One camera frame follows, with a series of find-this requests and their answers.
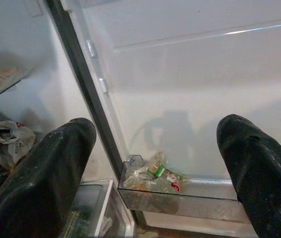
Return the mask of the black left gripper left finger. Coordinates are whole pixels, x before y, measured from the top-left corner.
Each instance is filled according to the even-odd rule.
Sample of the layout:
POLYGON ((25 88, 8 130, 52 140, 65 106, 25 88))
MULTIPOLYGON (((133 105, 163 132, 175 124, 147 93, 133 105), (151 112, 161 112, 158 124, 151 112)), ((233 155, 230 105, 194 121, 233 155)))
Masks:
POLYGON ((56 238, 62 232, 96 142, 86 118, 49 132, 0 187, 0 238, 56 238))

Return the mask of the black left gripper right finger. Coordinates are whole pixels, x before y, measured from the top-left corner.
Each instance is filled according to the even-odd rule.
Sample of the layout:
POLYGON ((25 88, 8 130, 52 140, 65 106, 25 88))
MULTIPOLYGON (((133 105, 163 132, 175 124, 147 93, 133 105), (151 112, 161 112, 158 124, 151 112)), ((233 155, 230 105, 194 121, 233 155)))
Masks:
POLYGON ((216 139, 238 201, 260 238, 281 238, 281 145, 248 119, 231 114, 216 139))

